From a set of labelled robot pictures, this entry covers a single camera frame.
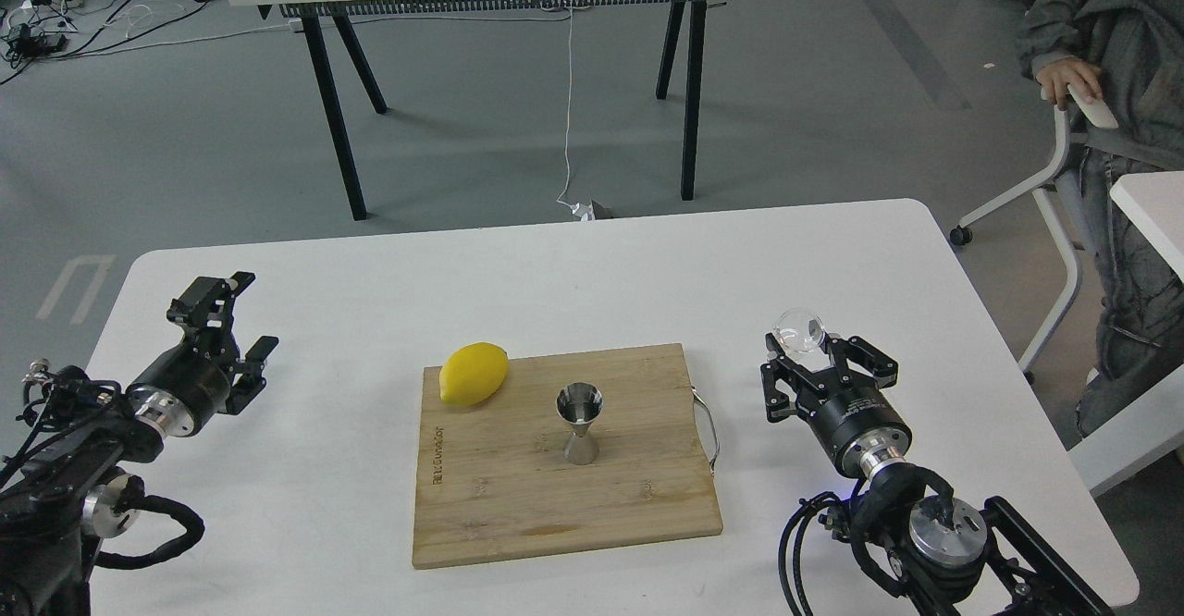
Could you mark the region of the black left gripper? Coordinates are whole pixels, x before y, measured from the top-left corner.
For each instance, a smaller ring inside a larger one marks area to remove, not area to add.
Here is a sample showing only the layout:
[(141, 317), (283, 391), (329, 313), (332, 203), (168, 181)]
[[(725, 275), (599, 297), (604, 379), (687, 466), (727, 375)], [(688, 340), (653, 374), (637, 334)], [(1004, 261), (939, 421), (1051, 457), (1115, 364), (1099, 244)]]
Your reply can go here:
[(213, 413), (242, 413), (266, 389), (264, 367), (279, 338), (260, 336), (242, 355), (233, 336), (233, 309), (255, 272), (229, 278), (197, 277), (172, 300), (166, 320), (182, 342), (165, 351), (128, 389), (135, 417), (162, 437), (191, 437)]

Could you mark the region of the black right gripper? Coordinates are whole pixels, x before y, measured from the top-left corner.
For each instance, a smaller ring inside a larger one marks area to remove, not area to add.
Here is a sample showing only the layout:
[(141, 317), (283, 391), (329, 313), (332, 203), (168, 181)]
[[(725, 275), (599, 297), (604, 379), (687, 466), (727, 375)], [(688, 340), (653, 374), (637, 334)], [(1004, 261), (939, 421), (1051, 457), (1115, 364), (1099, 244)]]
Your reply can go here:
[(897, 383), (896, 359), (858, 335), (828, 333), (821, 347), (832, 366), (805, 376), (771, 332), (764, 341), (767, 360), (760, 376), (771, 424), (807, 422), (834, 469), (847, 479), (871, 480), (883, 462), (909, 451), (912, 431), (881, 392)]

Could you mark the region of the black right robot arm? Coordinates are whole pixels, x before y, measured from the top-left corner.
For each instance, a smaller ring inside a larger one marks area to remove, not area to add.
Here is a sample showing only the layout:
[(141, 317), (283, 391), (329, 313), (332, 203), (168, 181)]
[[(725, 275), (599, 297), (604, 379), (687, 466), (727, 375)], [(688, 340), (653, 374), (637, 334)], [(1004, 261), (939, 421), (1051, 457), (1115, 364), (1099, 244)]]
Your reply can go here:
[(1108, 615), (1068, 562), (1004, 498), (976, 508), (929, 468), (907, 461), (912, 431), (884, 398), (897, 362), (860, 336), (821, 332), (824, 370), (791, 357), (789, 338), (771, 332), (760, 374), (767, 419), (798, 418), (810, 426), (841, 476), (855, 485), (849, 498), (823, 490), (802, 499), (778, 545), (783, 598), (794, 615), (812, 612), (802, 578), (807, 524), (823, 524), (834, 540), (892, 598), (906, 598), (920, 615), (955, 615), (993, 570), (1006, 589), (1006, 615)]

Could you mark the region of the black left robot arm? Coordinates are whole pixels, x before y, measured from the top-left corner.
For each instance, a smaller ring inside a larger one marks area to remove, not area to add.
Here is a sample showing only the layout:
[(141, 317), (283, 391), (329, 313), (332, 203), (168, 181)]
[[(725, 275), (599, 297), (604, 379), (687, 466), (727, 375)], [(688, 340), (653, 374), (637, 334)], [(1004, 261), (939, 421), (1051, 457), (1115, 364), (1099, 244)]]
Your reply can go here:
[(198, 277), (166, 309), (182, 332), (122, 386), (72, 364), (31, 362), (20, 419), (30, 432), (4, 458), (1, 602), (5, 615), (88, 615), (94, 569), (149, 567), (194, 548), (204, 522), (189, 506), (153, 498), (128, 462), (149, 463), (165, 439), (242, 413), (266, 380), (278, 338), (242, 351), (233, 309), (255, 274)]

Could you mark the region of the person's hand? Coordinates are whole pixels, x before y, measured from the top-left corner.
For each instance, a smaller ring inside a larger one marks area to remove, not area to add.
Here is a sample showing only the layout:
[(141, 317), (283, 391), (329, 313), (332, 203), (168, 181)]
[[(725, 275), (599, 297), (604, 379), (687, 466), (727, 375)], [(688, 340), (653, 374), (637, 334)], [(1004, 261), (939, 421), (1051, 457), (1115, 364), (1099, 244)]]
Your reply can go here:
[(1077, 91), (1087, 105), (1102, 101), (1103, 89), (1100, 77), (1101, 68), (1079, 59), (1077, 56), (1053, 60), (1032, 73), (1032, 79), (1040, 84), (1044, 100), (1061, 113), (1068, 110), (1072, 90)]

